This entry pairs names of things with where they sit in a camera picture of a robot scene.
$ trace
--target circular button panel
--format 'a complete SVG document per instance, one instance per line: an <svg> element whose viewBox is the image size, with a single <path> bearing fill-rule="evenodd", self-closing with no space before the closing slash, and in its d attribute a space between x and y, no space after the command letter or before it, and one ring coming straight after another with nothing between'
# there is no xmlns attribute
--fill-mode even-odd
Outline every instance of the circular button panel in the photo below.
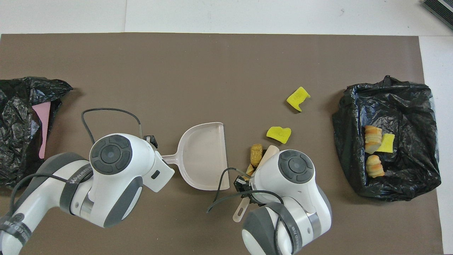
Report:
<svg viewBox="0 0 453 255"><path fill-rule="evenodd" d="M91 149L90 162L101 174L112 175L123 171L132 158L129 140L120 135L111 135L97 141Z"/></svg>
<svg viewBox="0 0 453 255"><path fill-rule="evenodd" d="M311 159L298 151L287 150L279 156L279 169L281 174L293 183L306 183L314 174Z"/></svg>

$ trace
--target pink object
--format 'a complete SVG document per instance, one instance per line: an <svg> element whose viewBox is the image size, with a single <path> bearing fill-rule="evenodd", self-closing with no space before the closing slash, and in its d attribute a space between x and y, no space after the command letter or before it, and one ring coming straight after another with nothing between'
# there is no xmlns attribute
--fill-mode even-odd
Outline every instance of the pink object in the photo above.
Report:
<svg viewBox="0 0 453 255"><path fill-rule="evenodd" d="M39 158L44 158L44 153L46 151L47 128L49 126L50 102L40 103L32 106L32 108L38 114L38 117L43 124L43 144L39 150Z"/></svg>

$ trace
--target croissant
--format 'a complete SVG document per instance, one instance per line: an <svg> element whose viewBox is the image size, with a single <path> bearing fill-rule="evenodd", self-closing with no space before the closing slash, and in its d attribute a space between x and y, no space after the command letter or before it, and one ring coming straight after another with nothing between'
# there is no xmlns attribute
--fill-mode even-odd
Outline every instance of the croissant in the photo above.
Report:
<svg viewBox="0 0 453 255"><path fill-rule="evenodd" d="M368 157L366 160L366 173L373 178L385 175L379 156L371 155Z"/></svg>
<svg viewBox="0 0 453 255"><path fill-rule="evenodd" d="M365 126L365 152L373 154L382 143L382 129Z"/></svg>

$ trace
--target white handle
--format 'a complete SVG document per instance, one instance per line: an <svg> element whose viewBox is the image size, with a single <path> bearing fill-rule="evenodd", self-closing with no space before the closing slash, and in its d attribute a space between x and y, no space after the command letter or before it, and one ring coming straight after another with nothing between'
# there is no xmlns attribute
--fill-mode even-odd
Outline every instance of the white handle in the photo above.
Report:
<svg viewBox="0 0 453 255"><path fill-rule="evenodd" d="M270 157L272 157L273 155L275 155L279 152L280 152L280 150L278 149L278 147L276 147L274 145L269 145L269 147L266 150L266 153L264 153L263 158L261 159L261 161L258 164L258 166L256 167L256 169L258 170L258 168L260 168L262 165L264 165L264 163L266 163L266 161L268 159L270 159Z"/></svg>
<svg viewBox="0 0 453 255"><path fill-rule="evenodd" d="M240 222L250 204L250 198L244 197L233 215L234 222Z"/></svg>
<svg viewBox="0 0 453 255"><path fill-rule="evenodd" d="M179 166L179 160L177 157L177 154L173 155L164 155L162 156L162 159L165 160L167 164L174 164Z"/></svg>

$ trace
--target black cable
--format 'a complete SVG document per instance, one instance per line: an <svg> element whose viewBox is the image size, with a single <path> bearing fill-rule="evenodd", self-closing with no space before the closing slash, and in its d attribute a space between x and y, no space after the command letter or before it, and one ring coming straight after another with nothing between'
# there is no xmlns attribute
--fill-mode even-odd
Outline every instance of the black cable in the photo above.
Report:
<svg viewBox="0 0 453 255"><path fill-rule="evenodd" d="M282 217L280 215L278 215L277 223L275 224L275 231L274 231L274 246L275 246L275 251L278 255L282 255L282 252L281 252L280 246L279 246L279 224L281 221L283 221Z"/></svg>
<svg viewBox="0 0 453 255"><path fill-rule="evenodd" d="M214 197L214 201L212 201L212 204L207 208L206 213L209 213L209 211L211 211L211 209L215 205L217 205L219 203L222 203L223 201L225 201L227 199L230 199L230 198L236 197L236 196L248 195L248 194L252 194L252 193L266 193L266 194L273 195L280 201L280 203L283 204L283 199L279 195L277 195L277 194L275 194L274 192L271 192L271 191L261 191L261 190L258 190L258 191L243 191L243 192L239 192L239 193L236 193L234 195L226 196L226 197L223 197L223 198L217 200L217 198L219 197L219 193L220 193L220 186L222 185L223 175L229 170L234 170L234 171L236 171L236 172L238 172L238 173L240 173L240 174L242 174L244 176L247 176L247 177L251 178L251 176L249 176L248 174L246 174L246 173L244 173L242 171L239 171L239 170L237 170L234 167L229 167L229 168L223 170L222 175L220 175L219 187L217 188L216 196Z"/></svg>
<svg viewBox="0 0 453 255"><path fill-rule="evenodd" d="M14 209L14 199L16 197L16 193L17 191L19 190L19 188L26 182L28 181L29 179L33 178L33 177L49 177L49 178L53 178L53 179L57 179L59 181L62 181L62 182L67 182L66 179L63 179L61 177L58 177L56 175L53 175L53 174L48 174L48 173L34 173L34 174L30 174L28 176L26 176L25 178L23 178L22 180L20 180L16 186L14 186L14 189L13 191L11 192L11 200L10 200L10 210L8 211L8 213L6 215L8 216L12 216L15 209Z"/></svg>
<svg viewBox="0 0 453 255"><path fill-rule="evenodd" d="M275 197L280 201L280 203L283 204L283 199L282 199L279 195L275 194L275 193L272 192L272 191L261 191L261 190L257 190L257 191L243 191L243 192L238 192L238 193L236 193L236 194L234 194L234 195L230 195L230 196L223 197L223 198L221 198L221 199L219 199L219 200L213 202L213 203L207 208L206 213L209 213L209 211L210 211L215 205L217 205L217 204L219 204L219 203L222 203L223 201L225 201L225 200L227 200L227 199L233 198L233 197L235 197L235 196L248 195L248 194L252 194L252 193L266 193L266 194L273 195L273 196L275 196Z"/></svg>
<svg viewBox="0 0 453 255"><path fill-rule="evenodd" d="M91 133L90 128L88 127L87 123L85 122L85 118L84 118L83 115L84 115L85 113L87 113L87 112L92 112L92 111L104 111L104 110L106 110L106 111L117 111L117 112L127 113L127 114L131 115L132 117L134 117L134 118L137 120L137 123L139 124L140 138L143 138L140 120L139 120L139 118L138 118L137 116L135 116L133 113L130 113L130 112L125 111L125 110L122 110L122 109L117 109L117 108L91 108L91 109L88 109L88 110L85 110L85 111L82 112L82 123L83 123L83 126L85 127L85 129L87 130L88 136L90 136L91 142L92 142L93 144L95 143L93 134Z"/></svg>
<svg viewBox="0 0 453 255"><path fill-rule="evenodd" d="M224 175L227 171L229 171L229 170L234 170L234 171L236 171L236 172L238 172L238 173L240 173L240 174L242 174L242 175L244 175L244 176L247 176L247 177L251 178L251 176L249 176L248 174L246 174L246 173L244 173L244 172L242 172L242 171L239 171L239 170L237 170L237 169L234 168L234 167L229 167L229 168L223 170L222 174L220 175L219 187L217 188L216 197L214 197L214 201L212 201L213 203L214 203L214 202L217 200L217 198L219 197L220 186L222 185L223 175Z"/></svg>

